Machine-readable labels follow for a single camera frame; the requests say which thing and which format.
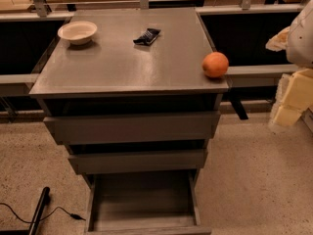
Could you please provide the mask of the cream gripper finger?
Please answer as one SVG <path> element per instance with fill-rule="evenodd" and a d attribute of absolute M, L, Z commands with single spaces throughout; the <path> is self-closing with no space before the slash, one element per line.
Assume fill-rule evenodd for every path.
<path fill-rule="evenodd" d="M 270 124 L 282 127 L 294 125 L 313 105 L 313 70 L 284 73 L 279 80 L 275 99 Z"/>
<path fill-rule="evenodd" d="M 288 44 L 288 35 L 290 32 L 290 27 L 285 27 L 280 32 L 278 32 L 276 35 L 274 35 L 272 38 L 268 40 L 268 42 L 265 44 L 265 48 L 270 51 L 279 52 L 282 50 L 287 49 Z"/>

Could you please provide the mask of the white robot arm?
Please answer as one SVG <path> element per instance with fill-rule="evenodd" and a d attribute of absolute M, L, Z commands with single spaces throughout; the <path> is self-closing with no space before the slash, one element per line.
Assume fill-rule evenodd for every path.
<path fill-rule="evenodd" d="M 313 105 L 313 0 L 265 48 L 285 50 L 287 60 L 299 67 L 292 75 L 282 75 L 270 116 L 272 126 L 292 126 Z"/>

